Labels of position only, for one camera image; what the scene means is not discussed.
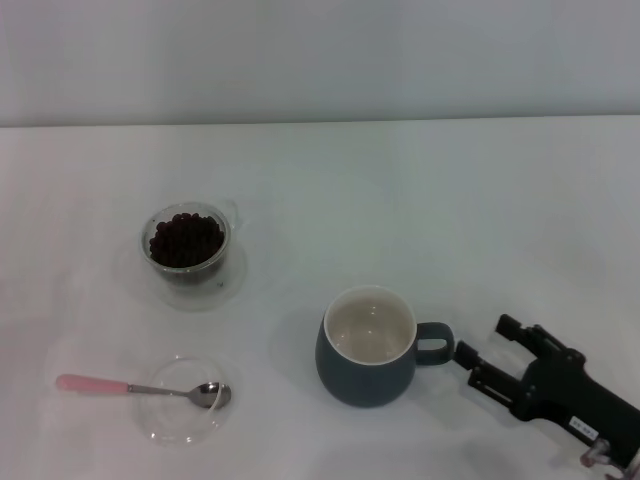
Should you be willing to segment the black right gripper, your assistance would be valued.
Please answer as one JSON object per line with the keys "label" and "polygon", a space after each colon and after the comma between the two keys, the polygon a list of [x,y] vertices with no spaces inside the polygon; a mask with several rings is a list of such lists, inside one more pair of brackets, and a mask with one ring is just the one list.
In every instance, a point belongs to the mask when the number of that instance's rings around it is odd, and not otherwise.
{"label": "black right gripper", "polygon": [[502,314],[495,331],[537,359],[519,382],[459,341],[453,359],[470,372],[468,385],[508,409],[519,404],[522,421],[548,420],[589,447],[598,439],[607,441],[611,464],[628,467],[639,450],[639,409],[591,379],[585,358],[576,350],[552,354],[556,345],[539,325],[523,327]]}

